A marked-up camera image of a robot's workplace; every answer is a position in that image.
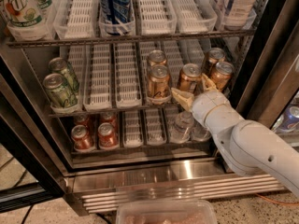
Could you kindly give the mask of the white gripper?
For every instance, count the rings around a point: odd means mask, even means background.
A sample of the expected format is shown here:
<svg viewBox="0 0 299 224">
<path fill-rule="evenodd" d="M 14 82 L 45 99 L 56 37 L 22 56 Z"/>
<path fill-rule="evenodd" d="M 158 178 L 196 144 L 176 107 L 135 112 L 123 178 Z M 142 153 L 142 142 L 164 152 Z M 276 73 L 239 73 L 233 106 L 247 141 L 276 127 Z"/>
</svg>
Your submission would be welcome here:
<svg viewBox="0 0 299 224">
<path fill-rule="evenodd" d="M 244 120 L 231 106 L 223 93 L 217 91 L 216 84 L 206 75 L 201 77 L 203 91 L 195 100 L 187 91 L 172 88 L 174 99 L 193 117 L 207 128 L 216 141 L 230 140 L 233 128 Z"/>
</svg>

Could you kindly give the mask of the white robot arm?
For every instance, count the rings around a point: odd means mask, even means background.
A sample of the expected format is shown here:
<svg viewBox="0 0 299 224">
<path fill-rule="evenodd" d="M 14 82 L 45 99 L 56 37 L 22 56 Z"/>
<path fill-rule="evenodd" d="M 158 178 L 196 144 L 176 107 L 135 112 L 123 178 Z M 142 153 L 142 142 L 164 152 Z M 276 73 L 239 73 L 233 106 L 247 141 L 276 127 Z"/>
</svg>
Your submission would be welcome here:
<svg viewBox="0 0 299 224">
<path fill-rule="evenodd" d="M 173 98 L 211 133 L 229 168 L 240 176 L 259 170 L 299 196 L 299 153 L 261 123 L 244 119 L 214 85 L 199 95 L 176 88 Z"/>
</svg>

